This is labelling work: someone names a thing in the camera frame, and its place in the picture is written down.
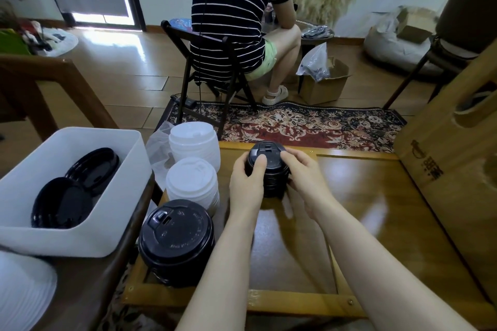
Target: wooden table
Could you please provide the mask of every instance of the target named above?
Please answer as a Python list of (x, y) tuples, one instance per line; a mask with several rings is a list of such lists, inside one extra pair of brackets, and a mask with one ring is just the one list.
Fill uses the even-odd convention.
[[(253, 145), (220, 142), (219, 238), (227, 219), (233, 163)], [(497, 314), (475, 284), (395, 154), (300, 148), (318, 160), (334, 196), (413, 274), (479, 327)], [(364, 318), (324, 236), (289, 190), (289, 202), (264, 199), (252, 245), (249, 312)], [(184, 308), (194, 288), (159, 284), (139, 257), (123, 302), (142, 309)]]

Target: cardboard box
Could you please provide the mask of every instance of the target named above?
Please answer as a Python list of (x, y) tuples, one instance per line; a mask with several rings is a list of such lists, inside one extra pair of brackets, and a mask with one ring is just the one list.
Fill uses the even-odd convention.
[(329, 57), (328, 68), (330, 78), (316, 82), (312, 76), (304, 76), (300, 96), (309, 105), (335, 101), (340, 98), (347, 78), (350, 76), (349, 67), (342, 61)]
[(397, 37), (414, 43), (423, 43), (435, 33), (437, 15), (428, 8), (405, 7), (397, 16)]

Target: hand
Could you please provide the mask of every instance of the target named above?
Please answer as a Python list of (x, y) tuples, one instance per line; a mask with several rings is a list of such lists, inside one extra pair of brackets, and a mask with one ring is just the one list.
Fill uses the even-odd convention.
[(286, 152), (281, 153), (281, 159), (290, 168), (290, 187), (300, 194), (312, 219), (315, 218), (316, 207), (336, 202), (316, 161), (292, 148), (286, 148)]
[(257, 215), (264, 196), (264, 173), (267, 158), (260, 155), (250, 177), (245, 174), (248, 152), (242, 154), (233, 165), (230, 181), (230, 219), (257, 221)]

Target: plastic bag with parts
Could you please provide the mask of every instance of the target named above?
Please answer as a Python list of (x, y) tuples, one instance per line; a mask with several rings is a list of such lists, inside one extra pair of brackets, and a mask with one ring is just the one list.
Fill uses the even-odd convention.
[(310, 75), (316, 82), (328, 79), (330, 77), (330, 69), (327, 62), (328, 50), (326, 43), (322, 43), (314, 47), (302, 58), (297, 75)]

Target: shorts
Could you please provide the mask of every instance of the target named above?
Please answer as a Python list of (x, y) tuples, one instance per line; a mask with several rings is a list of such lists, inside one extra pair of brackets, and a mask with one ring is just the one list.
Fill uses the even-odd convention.
[(274, 65), (276, 64), (276, 54), (278, 53), (278, 50), (276, 49), (276, 46), (269, 40), (264, 39), (266, 41), (266, 54), (264, 57), (264, 61), (262, 61), (262, 64), (253, 70), (252, 72), (249, 72), (245, 74), (245, 78), (247, 81), (252, 81), (255, 79), (258, 79), (259, 77), (264, 76), (266, 73), (268, 73), (270, 70), (273, 69)]

